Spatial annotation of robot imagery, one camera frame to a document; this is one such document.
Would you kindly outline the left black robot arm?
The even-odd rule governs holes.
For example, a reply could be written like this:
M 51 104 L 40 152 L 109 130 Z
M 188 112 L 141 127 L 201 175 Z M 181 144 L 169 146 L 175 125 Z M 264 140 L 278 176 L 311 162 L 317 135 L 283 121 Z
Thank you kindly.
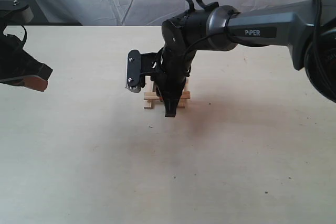
M 53 70 L 24 50 L 27 40 L 24 24 L 33 18 L 26 1 L 1 1 L 1 84 L 44 92 Z M 23 39 L 5 34 L 8 25 L 21 27 L 24 30 Z

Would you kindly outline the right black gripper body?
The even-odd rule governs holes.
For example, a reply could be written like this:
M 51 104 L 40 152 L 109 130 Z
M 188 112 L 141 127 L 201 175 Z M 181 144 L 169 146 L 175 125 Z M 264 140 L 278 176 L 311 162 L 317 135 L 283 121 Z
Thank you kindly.
M 190 75 L 191 64 L 196 51 L 183 56 L 182 52 L 173 52 L 163 47 L 157 53 L 157 66 L 155 67 L 154 83 L 157 85 L 160 97 L 165 107 L 165 116 L 176 116 L 177 107 L 181 99 L 186 79 Z

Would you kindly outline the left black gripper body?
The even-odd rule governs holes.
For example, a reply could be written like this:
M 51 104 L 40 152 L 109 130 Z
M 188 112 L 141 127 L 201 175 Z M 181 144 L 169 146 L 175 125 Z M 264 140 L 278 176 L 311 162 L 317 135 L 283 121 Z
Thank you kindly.
M 1 35 L 1 84 L 14 85 L 15 80 L 24 76 L 48 80 L 52 68 L 23 50 L 21 42 L 15 35 Z

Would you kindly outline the right grey Piper arm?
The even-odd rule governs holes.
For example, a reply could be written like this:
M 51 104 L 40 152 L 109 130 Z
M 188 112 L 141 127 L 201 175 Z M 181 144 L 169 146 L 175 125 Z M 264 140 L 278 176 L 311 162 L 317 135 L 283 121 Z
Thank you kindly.
M 230 51 L 285 46 L 293 67 L 304 69 L 315 89 L 335 100 L 335 0 L 309 0 L 241 13 L 231 6 L 182 13 L 163 22 L 164 47 L 157 80 L 165 115 L 174 117 L 199 50 Z

